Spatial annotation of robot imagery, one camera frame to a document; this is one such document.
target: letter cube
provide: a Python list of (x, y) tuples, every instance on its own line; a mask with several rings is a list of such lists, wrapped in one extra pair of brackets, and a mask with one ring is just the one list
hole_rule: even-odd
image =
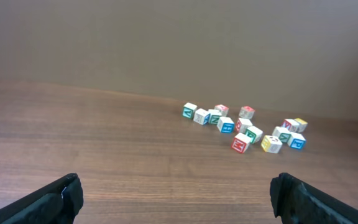
[(243, 106), (240, 109), (239, 117), (245, 119), (251, 119), (255, 113), (255, 110), (252, 109), (250, 106)]
[(247, 128), (252, 126), (252, 122), (249, 119), (239, 118), (236, 123), (236, 130), (238, 133), (245, 133)]
[(262, 148), (265, 152), (278, 153), (281, 149), (283, 143), (276, 136), (264, 137), (264, 140), (261, 143)]
[(303, 132), (303, 131), (306, 129), (308, 123), (307, 123), (306, 121), (303, 121), (303, 120), (300, 119), (300, 118), (295, 119), (295, 121), (299, 123), (299, 127), (298, 127), (297, 132), (298, 132), (298, 133)]
[(188, 119), (193, 119), (194, 112), (197, 110), (197, 105), (194, 105), (193, 103), (186, 103), (183, 106), (183, 111), (181, 112), (181, 115)]
[(229, 108), (224, 105), (216, 105), (214, 109), (220, 111), (222, 116), (227, 116), (227, 113), (229, 112)]
[(276, 136), (281, 142), (286, 143), (291, 137), (291, 132), (287, 128), (275, 127), (272, 136)]
[(296, 122), (294, 119), (285, 119), (281, 127), (287, 128), (289, 131), (295, 132), (299, 127), (299, 123)]
[(287, 143), (291, 148), (301, 150), (305, 146), (306, 139), (302, 134), (291, 132), (290, 140)]
[(246, 136), (250, 137), (252, 140), (251, 140), (251, 143), (255, 143), (255, 142), (258, 142), (260, 140), (260, 138), (262, 137), (262, 134), (264, 132), (255, 127), (255, 126), (251, 126), (249, 128), (247, 128), (246, 130)]
[(209, 116), (211, 116), (209, 114), (208, 111), (204, 110), (204, 109), (198, 109), (196, 110), (196, 113), (194, 114), (194, 119), (193, 121), (196, 121), (199, 124), (208, 124), (209, 121)]
[(245, 134), (238, 133), (234, 137), (231, 147), (237, 152), (244, 153), (248, 149), (250, 142), (251, 142), (250, 137), (246, 136)]
[(217, 124), (219, 118), (222, 116), (222, 113), (218, 110), (213, 110), (213, 109), (209, 109), (208, 112), (211, 114), (211, 116), (209, 117), (209, 123)]
[(225, 133), (225, 134), (230, 134), (233, 132), (234, 122), (230, 118), (222, 116), (219, 118), (217, 127), (220, 132)]

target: green cube face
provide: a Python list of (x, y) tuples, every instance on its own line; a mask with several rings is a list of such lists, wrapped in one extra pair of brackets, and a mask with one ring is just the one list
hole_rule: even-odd
[(188, 119), (193, 119), (194, 111), (190, 108), (183, 107), (182, 116)]
[(280, 137), (278, 137), (278, 139), (279, 139), (281, 142), (286, 143), (286, 142), (288, 142), (288, 140), (290, 139), (290, 137), (291, 137), (291, 134), (282, 133), (282, 134), (280, 135)]
[(210, 124), (217, 124), (219, 121), (220, 116), (219, 115), (212, 115), (211, 119), (209, 121)]
[(246, 136), (251, 138), (251, 144), (253, 144), (254, 141), (255, 141), (255, 138), (256, 138), (256, 134), (253, 133), (252, 131), (247, 130), (246, 131)]

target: wall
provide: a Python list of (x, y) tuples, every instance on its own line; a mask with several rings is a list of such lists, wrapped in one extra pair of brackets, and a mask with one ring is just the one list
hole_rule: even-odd
[(0, 78), (358, 119), (358, 0), (0, 0)]

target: yellow cube face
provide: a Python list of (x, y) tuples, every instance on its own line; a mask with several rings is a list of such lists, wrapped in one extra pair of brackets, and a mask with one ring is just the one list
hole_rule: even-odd
[(296, 122), (300, 123), (300, 124), (308, 124), (306, 121), (303, 121), (300, 118), (295, 119)]
[(264, 149), (265, 152), (267, 152), (269, 150), (270, 142), (266, 138), (266, 136), (264, 137), (264, 140), (262, 141), (262, 143), (260, 145), (262, 146), (262, 148)]

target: brown tabletop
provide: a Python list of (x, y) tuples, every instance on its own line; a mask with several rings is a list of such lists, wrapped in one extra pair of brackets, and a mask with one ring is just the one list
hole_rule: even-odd
[(0, 208), (76, 172), (85, 204), (75, 223), (280, 223), (269, 187), (288, 172), (358, 209), (358, 122), (257, 108), (264, 134), (284, 118), (309, 122), (306, 146), (269, 154), (258, 142), (239, 154), (234, 133), (182, 117), (184, 104), (0, 81)]

